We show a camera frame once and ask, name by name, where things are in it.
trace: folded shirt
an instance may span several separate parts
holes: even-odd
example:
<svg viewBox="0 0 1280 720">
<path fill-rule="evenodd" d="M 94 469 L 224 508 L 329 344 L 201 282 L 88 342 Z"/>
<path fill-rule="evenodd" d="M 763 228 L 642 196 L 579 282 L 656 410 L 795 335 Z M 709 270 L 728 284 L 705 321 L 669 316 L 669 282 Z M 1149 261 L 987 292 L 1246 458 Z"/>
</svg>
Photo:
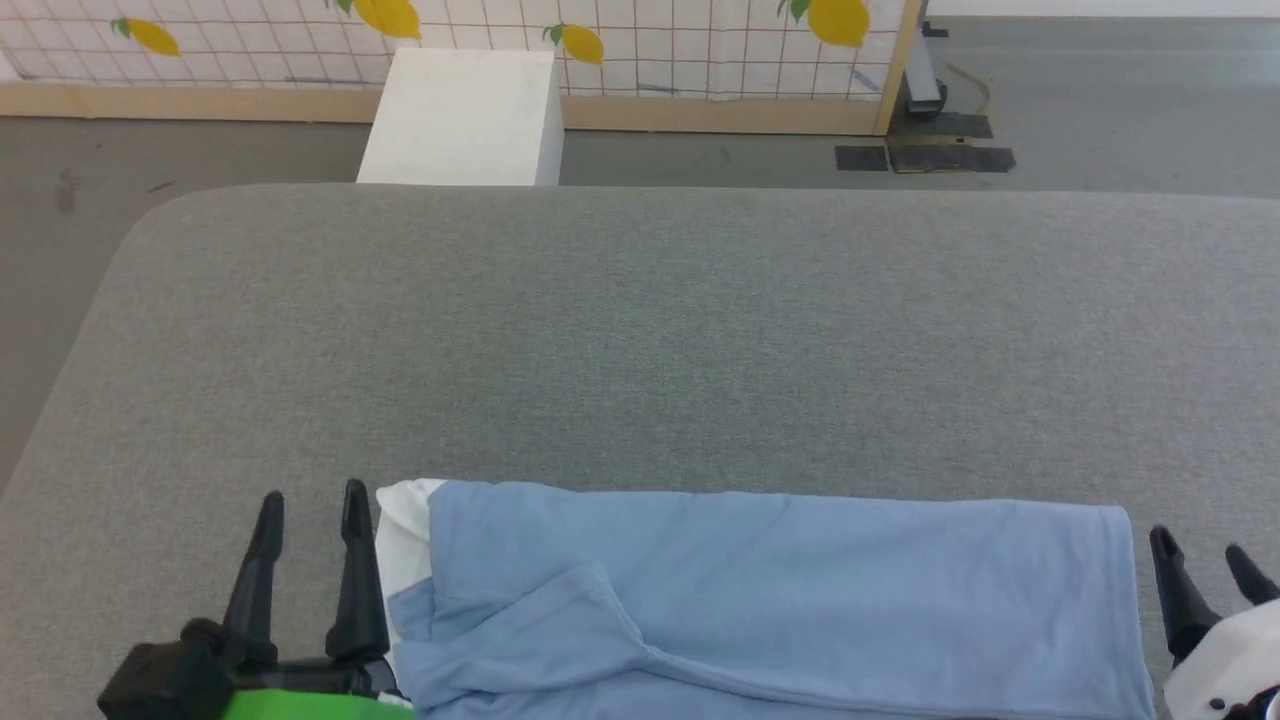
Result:
<svg viewBox="0 0 1280 720">
<path fill-rule="evenodd" d="M 431 577 L 389 601 L 421 717 L 1155 717 L 1117 507 L 421 497 Z"/>
</svg>

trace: gray felt surface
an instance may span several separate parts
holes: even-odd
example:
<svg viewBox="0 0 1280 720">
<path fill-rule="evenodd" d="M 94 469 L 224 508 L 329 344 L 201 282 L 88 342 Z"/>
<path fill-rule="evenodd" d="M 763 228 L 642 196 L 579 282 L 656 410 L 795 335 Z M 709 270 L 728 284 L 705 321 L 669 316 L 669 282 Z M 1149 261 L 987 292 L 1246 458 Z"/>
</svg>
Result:
<svg viewBox="0 0 1280 720">
<path fill-rule="evenodd" d="M 260 186 L 124 241 L 0 501 L 0 698 L 92 717 L 221 612 L 284 491 L 275 637 L 319 653 L 342 482 L 1119 503 L 1280 570 L 1280 204 Z M 922 592 L 928 592 L 922 585 Z"/>
</svg>

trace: wooden baseboard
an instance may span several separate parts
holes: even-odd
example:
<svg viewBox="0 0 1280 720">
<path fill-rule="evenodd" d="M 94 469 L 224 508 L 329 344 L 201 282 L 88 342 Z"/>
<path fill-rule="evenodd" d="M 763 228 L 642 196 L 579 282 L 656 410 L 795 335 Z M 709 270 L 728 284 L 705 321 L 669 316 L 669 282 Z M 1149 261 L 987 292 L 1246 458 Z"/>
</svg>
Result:
<svg viewBox="0 0 1280 720">
<path fill-rule="evenodd" d="M 0 85 L 0 115 L 371 123 L 378 90 Z M 568 129 L 876 135 L 879 102 L 564 97 Z"/>
</svg>

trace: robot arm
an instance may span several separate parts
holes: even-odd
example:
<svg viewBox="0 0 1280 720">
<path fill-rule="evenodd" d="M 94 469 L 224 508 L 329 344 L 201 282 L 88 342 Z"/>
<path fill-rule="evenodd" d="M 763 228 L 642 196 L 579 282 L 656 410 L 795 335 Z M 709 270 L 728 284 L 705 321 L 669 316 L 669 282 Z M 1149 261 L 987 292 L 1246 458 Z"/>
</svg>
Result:
<svg viewBox="0 0 1280 720">
<path fill-rule="evenodd" d="M 1165 702 L 1174 720 L 1280 720 L 1280 588 L 1236 544 L 1226 564 L 1254 607 L 1221 618 L 1187 574 L 1185 556 L 1164 525 L 1151 530 L 1160 612 L 1174 671 Z"/>
<path fill-rule="evenodd" d="M 385 660 L 389 650 L 369 492 L 348 480 L 343 500 L 338 614 L 325 657 L 279 660 L 271 642 L 271 584 L 284 544 L 284 497 L 262 498 L 221 623 L 197 618 L 178 642 L 141 643 L 97 706 L 108 720 L 408 720 Z"/>
</svg>

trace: white block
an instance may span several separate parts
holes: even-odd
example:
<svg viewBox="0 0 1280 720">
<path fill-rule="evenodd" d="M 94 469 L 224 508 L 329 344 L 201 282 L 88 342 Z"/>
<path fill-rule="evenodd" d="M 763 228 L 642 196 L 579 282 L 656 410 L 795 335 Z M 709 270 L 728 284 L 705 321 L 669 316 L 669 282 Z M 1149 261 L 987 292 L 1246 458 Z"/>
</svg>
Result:
<svg viewBox="0 0 1280 720">
<path fill-rule="evenodd" d="M 401 47 L 356 182 L 558 184 L 554 64 L 545 51 Z"/>
</svg>

